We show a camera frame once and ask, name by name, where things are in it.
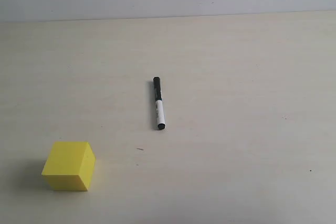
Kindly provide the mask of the black and white whiteboard marker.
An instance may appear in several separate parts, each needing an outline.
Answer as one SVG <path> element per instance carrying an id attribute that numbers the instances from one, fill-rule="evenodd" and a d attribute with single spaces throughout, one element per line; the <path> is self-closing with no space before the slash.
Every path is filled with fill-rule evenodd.
<path id="1" fill-rule="evenodd" d="M 156 106 L 156 123 L 159 130 L 165 129 L 165 117 L 162 100 L 161 80 L 159 77 L 153 78 L 155 106 Z"/>

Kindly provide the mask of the yellow foam cube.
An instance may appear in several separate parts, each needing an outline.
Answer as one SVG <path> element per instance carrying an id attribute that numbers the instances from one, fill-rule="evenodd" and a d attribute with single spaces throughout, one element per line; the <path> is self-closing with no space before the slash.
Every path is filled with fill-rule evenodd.
<path id="1" fill-rule="evenodd" d="M 88 191 L 96 157 L 88 142 L 55 142 L 41 175 L 55 191 Z"/>

